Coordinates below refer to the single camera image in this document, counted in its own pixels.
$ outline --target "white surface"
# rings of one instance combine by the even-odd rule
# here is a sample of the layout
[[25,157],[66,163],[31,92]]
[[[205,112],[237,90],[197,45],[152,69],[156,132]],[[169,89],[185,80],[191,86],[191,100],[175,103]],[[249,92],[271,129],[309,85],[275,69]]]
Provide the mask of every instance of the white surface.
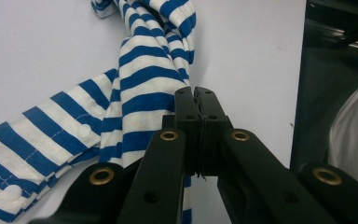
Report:
[[[290,161],[305,0],[199,0],[192,86],[215,91],[235,127]],[[89,0],[0,1],[0,123],[54,93],[117,66],[118,14],[100,20]],[[16,223],[49,216],[82,164]],[[194,223],[230,223],[215,178],[194,180]]]

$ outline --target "striped shirt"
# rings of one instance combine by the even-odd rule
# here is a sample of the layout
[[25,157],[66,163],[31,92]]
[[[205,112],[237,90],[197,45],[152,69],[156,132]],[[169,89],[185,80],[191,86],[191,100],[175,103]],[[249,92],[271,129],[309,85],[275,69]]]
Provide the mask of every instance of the striped shirt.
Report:
[[[127,167],[142,158],[173,94],[189,85],[195,10],[188,0],[92,0],[100,17],[119,10],[128,32],[118,68],[57,93],[0,124],[0,219],[11,222],[81,161]],[[191,222],[186,195],[183,222]]]

